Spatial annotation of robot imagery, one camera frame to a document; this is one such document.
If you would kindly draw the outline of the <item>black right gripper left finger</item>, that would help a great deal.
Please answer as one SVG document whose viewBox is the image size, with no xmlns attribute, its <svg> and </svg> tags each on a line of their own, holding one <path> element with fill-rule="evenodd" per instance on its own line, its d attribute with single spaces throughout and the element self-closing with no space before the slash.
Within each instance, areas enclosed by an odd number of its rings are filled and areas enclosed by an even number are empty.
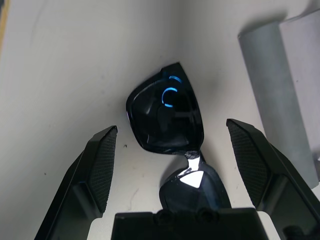
<svg viewBox="0 0 320 240">
<path fill-rule="evenodd" d="M 117 133 L 112 125 L 87 142 L 66 171 L 35 239 L 87 239 L 92 222 L 106 211 Z"/>
</svg>

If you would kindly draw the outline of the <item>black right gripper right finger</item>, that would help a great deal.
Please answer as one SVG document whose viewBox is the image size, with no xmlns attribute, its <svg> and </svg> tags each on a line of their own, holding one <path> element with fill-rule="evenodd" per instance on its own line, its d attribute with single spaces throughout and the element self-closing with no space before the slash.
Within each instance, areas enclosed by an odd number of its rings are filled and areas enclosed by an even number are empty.
<svg viewBox="0 0 320 240">
<path fill-rule="evenodd" d="M 226 126 L 256 210 L 269 215 L 282 240 L 318 240 L 320 201 L 293 164 L 253 125 L 229 118 Z"/>
</svg>

